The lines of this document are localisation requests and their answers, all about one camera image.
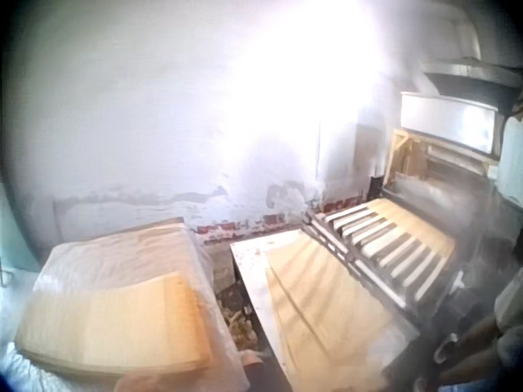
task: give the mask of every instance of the white plastic sheet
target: white plastic sheet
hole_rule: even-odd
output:
[[[136,256],[139,252],[153,252],[157,257],[150,262],[150,257]],[[75,292],[124,287],[175,271],[184,275],[199,298],[215,361],[200,379],[183,390],[246,390],[248,381],[238,351],[212,291],[212,261],[181,223],[153,225],[90,242],[55,247],[33,291]],[[17,353],[12,342],[4,353],[2,371],[15,390],[106,391],[114,388],[114,381],[68,380],[46,372]],[[168,387],[165,389],[162,385],[159,390],[181,390],[179,385]]]

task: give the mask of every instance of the debris on floor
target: debris on floor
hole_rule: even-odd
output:
[[[220,300],[218,300],[221,315],[226,321],[229,332],[235,341],[238,350],[256,350],[258,344],[257,334],[253,330],[253,323],[248,320],[241,310],[234,312],[225,307]]]

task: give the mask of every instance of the metal hood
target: metal hood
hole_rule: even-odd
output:
[[[422,71],[443,96],[473,100],[512,112],[523,87],[523,69],[509,69],[474,58],[422,63]]]

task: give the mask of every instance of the wafer baking machine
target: wafer baking machine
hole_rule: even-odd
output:
[[[441,119],[441,128],[433,118],[439,111],[451,117]],[[498,164],[496,112],[471,101],[404,94],[404,127],[392,137],[379,197],[330,215],[306,214],[304,230],[420,330],[431,330],[477,249],[492,190],[488,177]]]

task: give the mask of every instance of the table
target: table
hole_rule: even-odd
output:
[[[265,272],[265,269],[269,267],[265,252],[291,243],[299,233],[300,230],[290,230],[230,245],[235,264],[263,332],[285,374],[287,374],[285,357]],[[403,319],[394,318],[394,322],[386,327],[380,337],[370,346],[369,355],[375,357],[385,367],[396,359],[407,344],[416,337],[418,337],[418,332],[412,325]]]

